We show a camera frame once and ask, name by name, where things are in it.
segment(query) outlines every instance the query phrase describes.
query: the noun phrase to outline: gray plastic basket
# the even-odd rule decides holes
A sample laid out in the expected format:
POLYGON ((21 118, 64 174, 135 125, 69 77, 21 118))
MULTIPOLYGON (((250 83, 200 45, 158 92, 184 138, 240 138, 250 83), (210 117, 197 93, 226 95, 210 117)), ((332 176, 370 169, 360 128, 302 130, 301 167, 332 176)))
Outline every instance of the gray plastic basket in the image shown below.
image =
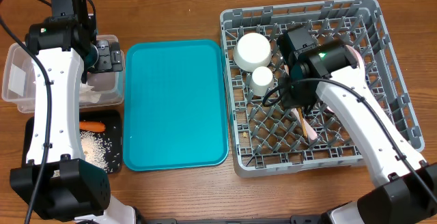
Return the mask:
POLYGON ((250 73, 234 63, 232 51, 244 34, 258 32, 272 45, 269 68, 284 75, 276 40, 280 33, 302 24, 318 44, 341 39, 365 60, 366 81, 399 132, 418 151, 421 129, 412 108, 384 17, 376 0, 332 0, 225 10, 220 15, 221 46, 234 150, 234 167, 241 177, 295 173, 322 167, 362 165, 363 157, 339 120, 318 106, 306 117, 318 133, 308 144, 301 127, 280 105, 263 107, 248 88, 250 73))

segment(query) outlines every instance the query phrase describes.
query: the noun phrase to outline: carrot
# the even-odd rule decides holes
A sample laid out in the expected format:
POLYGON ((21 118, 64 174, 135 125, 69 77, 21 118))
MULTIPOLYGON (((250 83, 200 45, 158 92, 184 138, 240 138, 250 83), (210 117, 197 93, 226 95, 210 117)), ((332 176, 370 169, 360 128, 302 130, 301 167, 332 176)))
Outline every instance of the carrot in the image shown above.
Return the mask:
POLYGON ((106 127, 101 122, 79 122, 79 129, 91 132, 104 132, 106 127))

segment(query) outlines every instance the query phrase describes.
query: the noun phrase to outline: blue tray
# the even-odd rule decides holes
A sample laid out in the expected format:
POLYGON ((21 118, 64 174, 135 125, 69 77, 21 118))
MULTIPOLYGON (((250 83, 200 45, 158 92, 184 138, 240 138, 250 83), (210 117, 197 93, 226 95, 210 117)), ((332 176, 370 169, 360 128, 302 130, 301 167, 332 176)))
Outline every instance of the blue tray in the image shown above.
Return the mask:
POLYGON ((136 44, 126 60, 123 159, 134 171, 222 163, 223 58, 211 40, 136 44))

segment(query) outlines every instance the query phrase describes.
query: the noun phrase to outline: white cylinder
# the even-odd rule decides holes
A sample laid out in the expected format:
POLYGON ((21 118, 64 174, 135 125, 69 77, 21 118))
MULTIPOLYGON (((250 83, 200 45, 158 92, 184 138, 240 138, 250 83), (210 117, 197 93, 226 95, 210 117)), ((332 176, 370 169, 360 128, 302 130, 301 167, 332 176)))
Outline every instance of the white cylinder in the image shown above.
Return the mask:
POLYGON ((256 68, 252 73, 249 87, 256 96, 264 96, 267 89, 273 87, 272 70, 265 66, 256 68))
POLYGON ((259 33, 245 34, 234 48, 234 61, 244 71, 267 66, 271 59, 270 43, 259 33))

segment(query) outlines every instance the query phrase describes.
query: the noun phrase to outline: wooden table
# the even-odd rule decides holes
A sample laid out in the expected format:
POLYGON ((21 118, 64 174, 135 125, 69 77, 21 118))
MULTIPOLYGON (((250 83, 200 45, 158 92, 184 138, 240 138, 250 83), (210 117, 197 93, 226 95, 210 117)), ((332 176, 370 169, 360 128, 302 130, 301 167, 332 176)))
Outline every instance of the wooden table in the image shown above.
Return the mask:
MULTIPOLYGON (((126 52, 139 42, 212 39, 219 43, 224 9, 318 0, 94 0, 100 34, 114 34, 126 52)), ((437 161, 437 0, 378 0, 397 59, 419 119, 423 155, 437 161)), ((31 0, 8 0, 1 14, 20 39, 29 26, 50 15, 31 0)), ((0 30, 0 72, 12 39, 0 30)), ((117 107, 123 112, 123 106, 117 107)), ((20 167, 25 122, 30 114, 0 101, 0 223, 22 223, 27 204, 9 185, 11 168, 20 167)), ((114 196, 136 206, 147 218, 287 218, 317 214, 372 188, 364 167, 318 169, 282 176, 243 179, 232 156, 217 167, 135 173, 126 167, 109 176, 114 196)), ((35 214, 33 223, 41 221, 35 214)), ((437 218, 424 221, 437 223, 437 218)))

